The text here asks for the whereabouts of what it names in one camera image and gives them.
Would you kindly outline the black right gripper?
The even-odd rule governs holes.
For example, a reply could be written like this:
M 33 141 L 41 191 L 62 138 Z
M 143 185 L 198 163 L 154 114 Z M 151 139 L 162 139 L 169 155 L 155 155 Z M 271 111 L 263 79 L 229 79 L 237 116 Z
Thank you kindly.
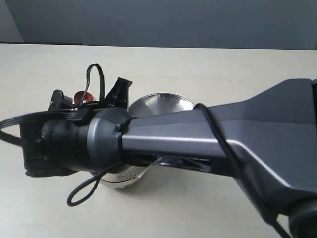
M 132 81 L 118 77 L 103 99 L 103 108 L 128 108 Z M 77 171 L 98 171 L 88 153 L 88 129 L 98 112 L 94 107 L 75 111 L 72 98 L 54 90 L 48 111 L 23 115 L 20 135 L 26 175 L 30 177 L 68 176 Z

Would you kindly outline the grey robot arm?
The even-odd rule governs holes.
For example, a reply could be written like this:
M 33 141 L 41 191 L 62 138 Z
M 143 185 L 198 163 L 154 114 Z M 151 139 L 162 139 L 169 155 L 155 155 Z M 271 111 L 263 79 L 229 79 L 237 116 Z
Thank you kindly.
M 113 102 L 85 103 L 75 113 L 57 106 L 28 115 L 20 125 L 27 175 L 101 175 L 163 158 L 169 167 L 235 178 L 282 237 L 280 214 L 291 236 L 316 237 L 315 80 L 289 79 L 242 102 L 144 118 L 127 110 L 129 86 L 117 83 Z

